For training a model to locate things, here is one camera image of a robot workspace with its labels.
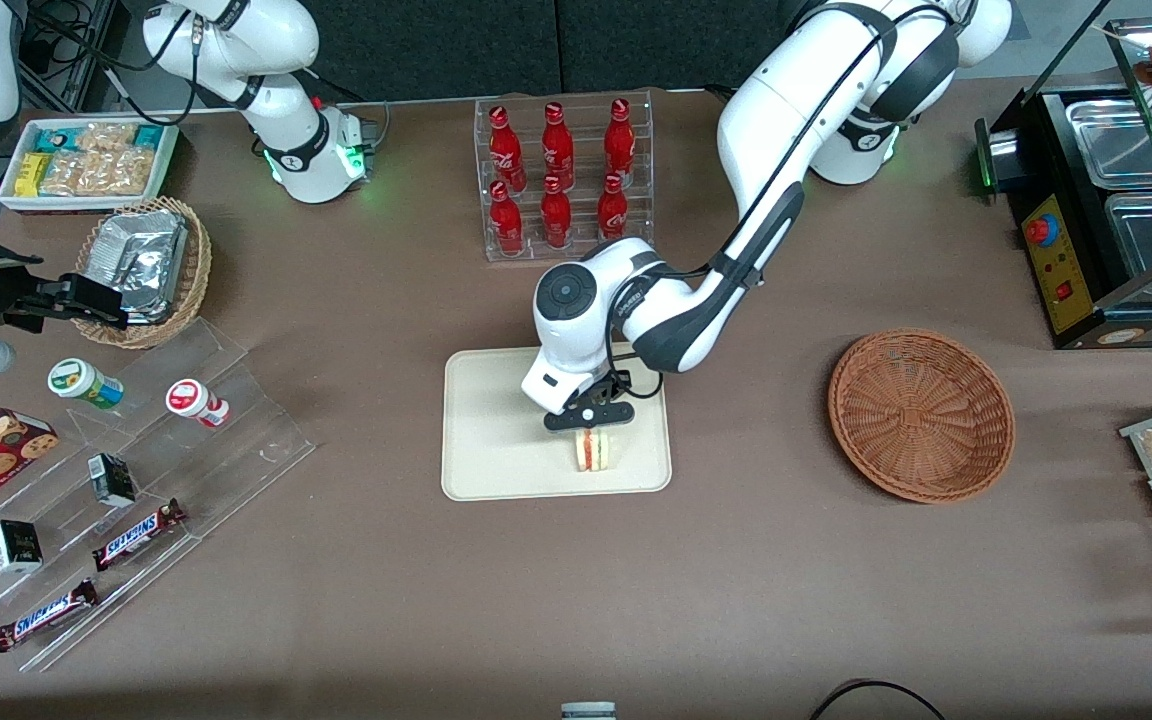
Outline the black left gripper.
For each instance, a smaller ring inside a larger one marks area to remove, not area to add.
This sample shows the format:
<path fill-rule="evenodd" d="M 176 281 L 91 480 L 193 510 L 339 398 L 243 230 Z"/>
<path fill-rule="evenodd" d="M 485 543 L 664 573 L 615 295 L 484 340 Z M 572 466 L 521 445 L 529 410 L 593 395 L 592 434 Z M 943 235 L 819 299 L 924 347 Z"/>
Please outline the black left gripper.
<path fill-rule="evenodd" d="M 607 427 L 608 438 L 621 437 L 623 424 L 635 418 L 635 407 L 621 400 L 631 388 L 630 370 L 613 370 L 584 392 L 573 393 L 561 414 L 545 414 L 544 429 L 550 433 L 576 430 L 573 433 L 576 444 L 588 441 L 588 429 Z"/>

